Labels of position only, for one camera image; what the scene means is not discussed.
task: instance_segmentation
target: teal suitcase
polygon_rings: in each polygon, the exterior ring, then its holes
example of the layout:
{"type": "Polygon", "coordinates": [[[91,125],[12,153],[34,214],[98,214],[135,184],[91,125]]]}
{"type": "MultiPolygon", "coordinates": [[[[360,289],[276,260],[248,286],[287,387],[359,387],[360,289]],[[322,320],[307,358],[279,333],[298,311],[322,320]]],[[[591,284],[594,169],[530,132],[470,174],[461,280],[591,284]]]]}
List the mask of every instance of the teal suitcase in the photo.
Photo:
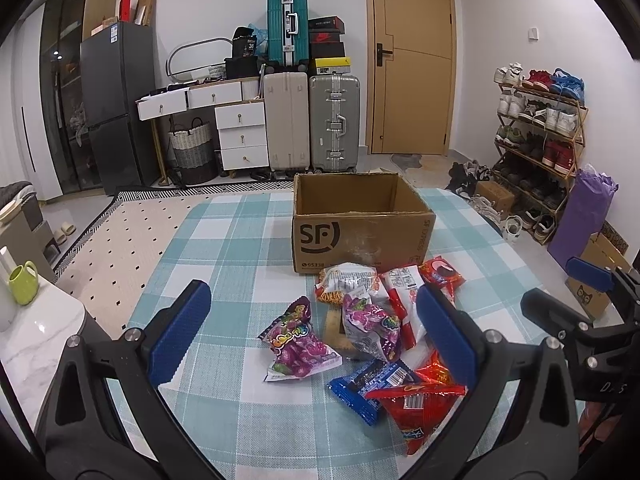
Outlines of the teal suitcase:
{"type": "Polygon", "coordinates": [[[306,71],[309,26],[306,0],[267,0],[269,60],[306,71]]]}

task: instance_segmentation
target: door frame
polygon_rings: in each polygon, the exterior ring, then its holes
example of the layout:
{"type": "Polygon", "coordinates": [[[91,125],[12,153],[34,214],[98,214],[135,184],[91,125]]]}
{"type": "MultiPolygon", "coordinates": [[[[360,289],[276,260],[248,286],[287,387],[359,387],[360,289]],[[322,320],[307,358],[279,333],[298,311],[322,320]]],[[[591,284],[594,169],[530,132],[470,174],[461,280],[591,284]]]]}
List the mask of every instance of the door frame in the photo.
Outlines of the door frame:
{"type": "MultiPolygon", "coordinates": [[[[447,116],[447,132],[445,134],[444,155],[449,151],[451,141],[451,123],[453,120],[454,97],[456,95],[456,65],[458,59],[458,34],[456,28],[456,3],[450,0],[451,6],[451,91],[449,96],[449,113],[447,116]]],[[[367,127],[365,142],[367,153],[381,153],[373,151],[373,111],[374,88],[376,78],[376,27],[374,21],[373,0],[367,0],[367,127]]]]}

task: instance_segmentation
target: desk leg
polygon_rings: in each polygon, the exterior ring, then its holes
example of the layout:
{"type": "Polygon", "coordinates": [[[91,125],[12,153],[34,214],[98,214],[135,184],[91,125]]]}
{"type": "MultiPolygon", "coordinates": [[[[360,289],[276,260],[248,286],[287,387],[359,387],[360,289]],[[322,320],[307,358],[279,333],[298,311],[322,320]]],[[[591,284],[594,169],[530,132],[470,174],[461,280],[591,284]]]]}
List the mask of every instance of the desk leg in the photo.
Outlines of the desk leg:
{"type": "Polygon", "coordinates": [[[164,156],[162,156],[162,144],[158,136],[158,126],[156,125],[156,118],[151,119],[151,133],[154,138],[154,146],[156,147],[156,159],[158,160],[158,166],[160,166],[160,180],[158,186],[168,186],[169,178],[166,176],[166,167],[164,165],[164,156]]]}

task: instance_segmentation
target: silver suitcase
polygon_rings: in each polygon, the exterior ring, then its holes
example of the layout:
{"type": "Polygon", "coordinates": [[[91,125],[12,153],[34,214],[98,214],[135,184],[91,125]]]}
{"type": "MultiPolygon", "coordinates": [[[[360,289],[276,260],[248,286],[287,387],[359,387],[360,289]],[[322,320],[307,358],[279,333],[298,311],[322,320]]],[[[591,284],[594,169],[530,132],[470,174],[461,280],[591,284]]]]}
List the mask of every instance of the silver suitcase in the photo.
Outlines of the silver suitcase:
{"type": "Polygon", "coordinates": [[[309,98],[305,73],[264,76],[269,165],[273,171],[307,170],[309,98]]]}
{"type": "Polygon", "coordinates": [[[309,78],[309,118],[314,171],[355,171],[360,137],[358,78],[344,74],[309,78]]]}

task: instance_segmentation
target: mug handle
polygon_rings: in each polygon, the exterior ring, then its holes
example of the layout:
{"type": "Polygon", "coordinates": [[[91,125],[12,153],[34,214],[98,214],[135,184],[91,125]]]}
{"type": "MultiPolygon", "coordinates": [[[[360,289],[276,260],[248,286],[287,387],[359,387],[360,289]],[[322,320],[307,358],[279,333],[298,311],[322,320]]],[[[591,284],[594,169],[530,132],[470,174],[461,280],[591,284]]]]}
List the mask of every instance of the mug handle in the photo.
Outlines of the mug handle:
{"type": "Polygon", "coordinates": [[[28,260],[24,263],[24,267],[29,267],[33,272],[36,273],[36,280],[38,279],[38,269],[36,269],[36,264],[34,264],[31,260],[28,260]]]}

